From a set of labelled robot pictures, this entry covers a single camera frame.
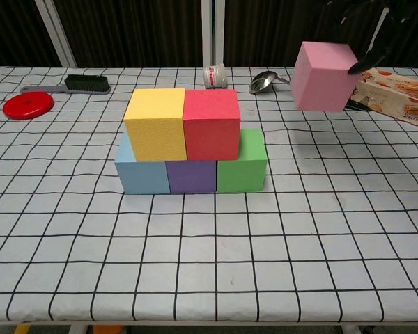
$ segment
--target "purple cube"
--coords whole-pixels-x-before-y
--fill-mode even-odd
[[[171,193],[214,193],[216,161],[166,161]]]

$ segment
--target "black bristles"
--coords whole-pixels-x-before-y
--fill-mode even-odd
[[[86,92],[107,92],[110,89],[107,77],[102,75],[69,74],[65,79],[69,90],[83,90]]]

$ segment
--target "light blue cube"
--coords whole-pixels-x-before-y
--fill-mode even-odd
[[[114,163],[126,194],[170,193],[165,162],[137,162],[127,132]]]

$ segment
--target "green cube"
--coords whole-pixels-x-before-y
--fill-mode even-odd
[[[237,160],[217,162],[217,192],[261,191],[267,161],[262,133],[259,130],[242,129]]]

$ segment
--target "yellow cube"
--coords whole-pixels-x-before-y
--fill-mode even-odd
[[[124,115],[137,161],[186,160],[184,88],[135,89]]]

